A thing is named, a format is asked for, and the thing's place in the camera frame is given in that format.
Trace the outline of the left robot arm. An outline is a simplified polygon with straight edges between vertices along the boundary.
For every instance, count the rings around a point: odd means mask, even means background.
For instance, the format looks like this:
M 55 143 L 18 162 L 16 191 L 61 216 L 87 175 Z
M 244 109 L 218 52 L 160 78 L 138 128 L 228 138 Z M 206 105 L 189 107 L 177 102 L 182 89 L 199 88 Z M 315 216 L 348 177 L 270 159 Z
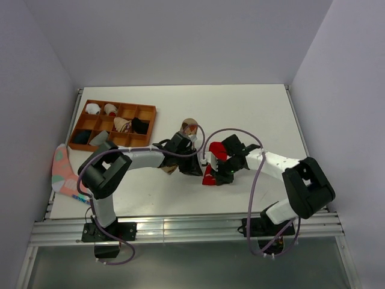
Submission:
M 194 142 L 182 132 L 146 147 L 118 147 L 112 141 L 99 146 L 79 168 L 77 183 L 78 191 L 90 198 L 96 234 L 103 240 L 118 236 L 112 194 L 126 172 L 172 167 L 184 175 L 203 176 Z

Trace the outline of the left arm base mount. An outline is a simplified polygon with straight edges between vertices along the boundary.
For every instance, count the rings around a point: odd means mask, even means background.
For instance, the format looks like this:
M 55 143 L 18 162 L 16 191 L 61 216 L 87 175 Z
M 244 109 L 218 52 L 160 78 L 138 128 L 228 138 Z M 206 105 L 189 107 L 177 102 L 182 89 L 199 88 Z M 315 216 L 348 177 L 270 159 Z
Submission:
M 95 222 L 86 223 L 83 228 L 81 242 L 94 243 L 94 255 L 98 259 L 114 259 L 120 253 L 123 244 L 134 241 L 137 233 L 135 222 L 118 222 L 107 228 L 97 226 Z

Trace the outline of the orange compartment tray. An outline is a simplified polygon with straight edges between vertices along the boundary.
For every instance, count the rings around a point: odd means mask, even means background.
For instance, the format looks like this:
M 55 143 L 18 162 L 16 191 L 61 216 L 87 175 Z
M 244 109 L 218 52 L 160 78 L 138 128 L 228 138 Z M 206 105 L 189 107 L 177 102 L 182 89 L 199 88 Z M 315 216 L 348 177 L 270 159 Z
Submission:
M 98 115 L 91 115 L 85 112 L 85 106 L 88 103 L 96 103 L 100 106 L 101 111 Z M 139 118 L 143 122 L 149 123 L 149 130 L 146 135 L 137 134 L 133 132 L 132 127 L 128 133 L 117 132 L 114 127 L 114 116 L 107 116 L 104 112 L 105 104 L 114 104 L 118 108 L 117 115 L 115 117 L 121 117 L 126 120 L 131 120 L 134 117 Z M 90 146 L 89 142 L 93 137 L 98 135 L 101 131 L 107 131 L 109 133 L 108 140 L 111 140 L 119 146 L 132 146 L 142 147 L 147 146 L 150 143 L 150 137 L 152 135 L 153 127 L 156 119 L 156 107 L 151 105 L 130 104 L 123 102 L 110 102 L 110 101 L 97 101 L 87 100 L 78 121 L 73 129 L 72 135 L 69 138 L 68 146 L 73 150 L 94 152 L 97 146 Z M 91 131 L 90 138 L 87 144 L 74 144 L 72 140 L 74 136 L 83 130 Z

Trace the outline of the beige red rolled sock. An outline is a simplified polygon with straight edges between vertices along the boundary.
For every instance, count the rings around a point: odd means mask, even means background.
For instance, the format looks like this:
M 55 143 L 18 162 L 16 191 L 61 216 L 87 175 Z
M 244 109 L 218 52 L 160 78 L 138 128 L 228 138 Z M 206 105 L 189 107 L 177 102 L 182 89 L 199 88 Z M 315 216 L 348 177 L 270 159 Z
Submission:
M 104 112 L 107 116 L 116 116 L 118 112 L 118 108 L 111 103 L 105 104 L 104 106 Z

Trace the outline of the white rolled sock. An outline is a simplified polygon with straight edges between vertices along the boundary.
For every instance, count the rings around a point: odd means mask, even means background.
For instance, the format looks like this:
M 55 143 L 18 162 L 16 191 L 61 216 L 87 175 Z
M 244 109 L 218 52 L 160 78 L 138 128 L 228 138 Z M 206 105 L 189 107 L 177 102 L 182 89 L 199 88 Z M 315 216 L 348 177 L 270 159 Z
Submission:
M 85 112 L 87 114 L 91 114 L 91 115 L 98 115 L 101 111 L 101 108 L 98 104 L 96 103 L 88 103 L 86 106 L 85 106 Z

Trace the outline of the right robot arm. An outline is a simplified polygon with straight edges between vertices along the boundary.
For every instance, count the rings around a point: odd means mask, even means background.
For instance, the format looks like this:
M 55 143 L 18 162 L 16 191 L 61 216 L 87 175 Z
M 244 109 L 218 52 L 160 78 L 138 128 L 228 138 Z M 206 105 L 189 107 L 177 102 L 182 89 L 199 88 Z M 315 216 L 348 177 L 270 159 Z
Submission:
M 286 197 L 262 213 L 260 227 L 268 235 L 275 234 L 287 220 L 310 218 L 336 197 L 325 173 L 312 157 L 299 160 L 267 152 L 259 144 L 245 146 L 235 134 L 221 144 L 225 160 L 212 152 L 208 152 L 206 157 L 216 185 L 232 183 L 234 174 L 242 169 L 267 174 L 284 184 Z

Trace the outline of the pink patterned sock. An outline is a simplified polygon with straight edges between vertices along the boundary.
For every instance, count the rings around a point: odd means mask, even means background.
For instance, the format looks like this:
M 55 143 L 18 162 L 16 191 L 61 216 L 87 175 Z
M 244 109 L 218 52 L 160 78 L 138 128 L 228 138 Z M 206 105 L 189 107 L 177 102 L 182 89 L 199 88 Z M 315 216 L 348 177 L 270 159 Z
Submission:
M 90 198 L 80 194 L 77 189 L 78 175 L 76 175 L 71 167 L 67 146 L 60 144 L 54 153 L 52 163 L 52 189 L 56 193 L 61 193 L 84 204 L 90 205 Z

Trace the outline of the black rolled sock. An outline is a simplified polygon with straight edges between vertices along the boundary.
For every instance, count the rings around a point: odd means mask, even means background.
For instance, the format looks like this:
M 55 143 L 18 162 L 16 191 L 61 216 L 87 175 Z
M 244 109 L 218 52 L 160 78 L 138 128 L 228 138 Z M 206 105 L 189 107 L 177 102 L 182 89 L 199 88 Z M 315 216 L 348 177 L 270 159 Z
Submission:
M 134 117 L 131 121 L 131 127 L 133 132 L 137 134 L 146 135 L 149 130 L 149 123 L 143 122 L 137 117 Z

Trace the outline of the dark teal rolled sock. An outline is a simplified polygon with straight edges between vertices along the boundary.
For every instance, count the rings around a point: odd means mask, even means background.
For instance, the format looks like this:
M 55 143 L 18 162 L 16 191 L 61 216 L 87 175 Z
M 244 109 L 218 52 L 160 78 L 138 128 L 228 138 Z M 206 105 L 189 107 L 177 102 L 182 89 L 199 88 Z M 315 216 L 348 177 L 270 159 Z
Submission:
M 86 145 L 88 143 L 88 139 L 90 138 L 91 131 L 83 130 L 79 131 L 73 138 L 72 143 L 79 145 Z

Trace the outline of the aluminium frame rail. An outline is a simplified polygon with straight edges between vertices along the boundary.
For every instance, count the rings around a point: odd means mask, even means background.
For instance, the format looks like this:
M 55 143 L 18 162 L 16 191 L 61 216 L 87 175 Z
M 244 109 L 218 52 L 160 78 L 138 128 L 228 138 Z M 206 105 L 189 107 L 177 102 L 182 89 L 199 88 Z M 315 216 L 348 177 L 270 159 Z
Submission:
M 176 217 L 124 217 L 120 222 L 137 224 L 133 244 L 238 241 L 237 231 L 245 214 L 185 215 Z M 32 228 L 31 247 L 86 245 L 81 241 L 83 219 L 46 220 Z M 299 237 L 340 237 L 345 232 L 337 213 L 322 210 L 302 220 Z

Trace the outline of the brown argyle sock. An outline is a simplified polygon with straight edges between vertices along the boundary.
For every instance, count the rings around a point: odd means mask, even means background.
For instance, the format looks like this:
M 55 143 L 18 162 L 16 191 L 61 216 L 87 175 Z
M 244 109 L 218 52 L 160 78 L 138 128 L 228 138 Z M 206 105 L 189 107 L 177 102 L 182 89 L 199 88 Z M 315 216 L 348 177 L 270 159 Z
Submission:
M 182 122 L 180 127 L 180 132 L 185 133 L 189 137 L 192 135 L 196 135 L 198 130 L 197 125 L 198 123 L 195 119 L 187 118 Z M 178 165 L 175 164 L 172 166 L 162 167 L 161 169 L 168 175 L 171 175 L 177 168 L 178 168 Z

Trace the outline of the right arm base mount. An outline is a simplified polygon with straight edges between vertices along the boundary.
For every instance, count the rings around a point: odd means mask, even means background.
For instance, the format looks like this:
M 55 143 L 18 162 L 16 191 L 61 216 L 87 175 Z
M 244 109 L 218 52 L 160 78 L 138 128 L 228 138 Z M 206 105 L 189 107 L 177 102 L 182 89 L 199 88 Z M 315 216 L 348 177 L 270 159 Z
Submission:
M 297 241 L 299 232 L 294 229 L 292 220 L 284 221 L 279 225 L 273 224 L 269 218 L 254 217 L 251 218 L 249 230 L 247 230 L 247 218 L 241 220 L 241 226 L 237 231 L 247 239 L 249 251 L 254 256 L 270 256 L 275 258 L 284 254 Z M 294 236 L 292 243 L 285 249 L 284 236 Z M 254 249 L 251 243 L 252 237 L 274 237 L 270 240 L 258 240 L 258 248 Z

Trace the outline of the grey rolled sock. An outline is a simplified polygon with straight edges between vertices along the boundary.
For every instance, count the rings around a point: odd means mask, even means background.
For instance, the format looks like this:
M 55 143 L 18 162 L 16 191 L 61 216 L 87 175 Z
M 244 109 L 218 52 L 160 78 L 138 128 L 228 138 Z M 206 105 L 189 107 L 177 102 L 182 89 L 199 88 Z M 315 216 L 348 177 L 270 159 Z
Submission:
M 109 133 L 107 131 L 101 131 L 100 133 L 98 133 L 98 135 L 96 135 L 95 137 L 93 137 L 91 139 L 91 141 L 89 142 L 89 145 L 90 146 L 100 146 L 105 141 L 108 140 L 108 137 L 109 137 Z

